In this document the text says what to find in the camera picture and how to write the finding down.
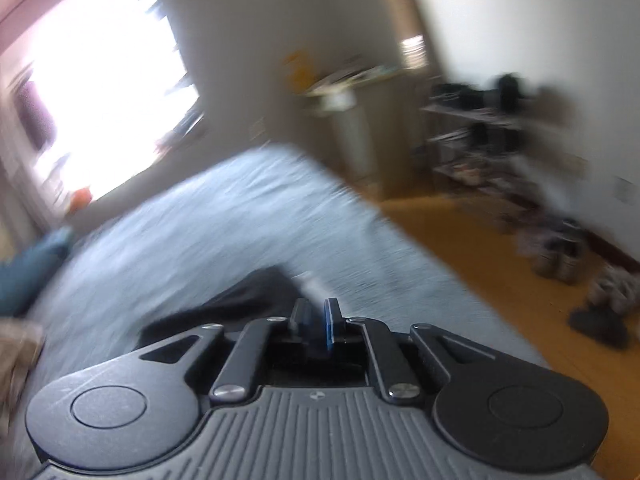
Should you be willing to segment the shoes on floor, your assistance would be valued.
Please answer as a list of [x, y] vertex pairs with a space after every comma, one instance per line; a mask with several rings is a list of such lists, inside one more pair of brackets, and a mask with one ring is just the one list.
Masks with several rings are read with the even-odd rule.
[[[536, 274], [567, 285], [577, 282], [587, 243], [576, 220], [534, 211], [518, 214], [513, 225]], [[631, 341], [626, 319], [638, 310], [639, 275], [607, 264], [590, 282], [582, 305], [570, 311], [567, 324], [598, 344], [625, 350]]]

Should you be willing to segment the orange item on sill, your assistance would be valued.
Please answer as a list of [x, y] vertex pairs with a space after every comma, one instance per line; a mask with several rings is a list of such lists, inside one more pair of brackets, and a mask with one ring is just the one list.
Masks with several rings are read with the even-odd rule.
[[73, 214], [76, 211], [80, 211], [90, 205], [92, 200], [93, 197], [90, 188], [81, 188], [73, 192], [70, 198], [70, 204], [68, 205], [68, 212]]

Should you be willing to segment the blue duvet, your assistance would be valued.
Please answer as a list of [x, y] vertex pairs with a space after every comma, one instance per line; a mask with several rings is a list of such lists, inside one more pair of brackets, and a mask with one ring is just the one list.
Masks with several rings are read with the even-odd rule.
[[71, 228], [62, 228], [1, 263], [2, 318], [19, 318], [30, 309], [70, 256], [74, 239]]

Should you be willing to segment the beige clothes pile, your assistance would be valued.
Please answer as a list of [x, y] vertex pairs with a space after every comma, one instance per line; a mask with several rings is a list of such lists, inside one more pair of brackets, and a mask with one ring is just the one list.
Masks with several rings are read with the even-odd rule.
[[2, 318], [0, 326], [1, 437], [10, 430], [27, 377], [44, 346], [43, 329], [21, 318]]

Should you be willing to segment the metal shoe rack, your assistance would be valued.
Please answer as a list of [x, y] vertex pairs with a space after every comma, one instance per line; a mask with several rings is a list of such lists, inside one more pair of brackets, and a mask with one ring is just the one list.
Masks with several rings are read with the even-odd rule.
[[503, 73], [484, 84], [437, 77], [420, 111], [442, 182], [484, 188], [515, 203], [575, 208], [572, 103], [558, 89]]

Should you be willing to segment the black t-shirt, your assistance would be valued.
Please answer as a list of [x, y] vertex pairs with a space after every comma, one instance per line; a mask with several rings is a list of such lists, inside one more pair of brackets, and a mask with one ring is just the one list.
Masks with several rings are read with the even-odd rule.
[[280, 266], [268, 266], [250, 272], [204, 304], [161, 316], [146, 324], [139, 333], [136, 348], [206, 324], [220, 324], [228, 333], [234, 333], [258, 318], [288, 318], [300, 300], [308, 302], [305, 313], [311, 327], [318, 330], [322, 324], [322, 305], [302, 292], [293, 275], [287, 274]]

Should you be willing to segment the grey bed blanket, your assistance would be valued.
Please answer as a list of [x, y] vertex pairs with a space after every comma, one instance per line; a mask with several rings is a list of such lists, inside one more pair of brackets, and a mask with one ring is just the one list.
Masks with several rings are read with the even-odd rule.
[[[435, 256], [292, 148], [236, 156], [100, 229], [30, 310], [46, 332], [27, 386], [130, 350], [142, 328], [276, 266], [326, 286], [351, 315], [393, 330], [432, 323], [539, 363], [536, 350]], [[350, 394], [264, 394], [214, 419], [215, 433], [172, 468], [191, 479], [499, 479], [416, 412]]]

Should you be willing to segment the white low cabinet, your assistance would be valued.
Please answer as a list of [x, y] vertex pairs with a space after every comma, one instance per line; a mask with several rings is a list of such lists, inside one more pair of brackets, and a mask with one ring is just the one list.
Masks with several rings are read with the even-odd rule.
[[330, 122], [349, 181], [377, 198], [413, 187], [419, 117], [406, 70], [376, 66], [340, 81], [323, 79], [304, 97], [311, 115]]

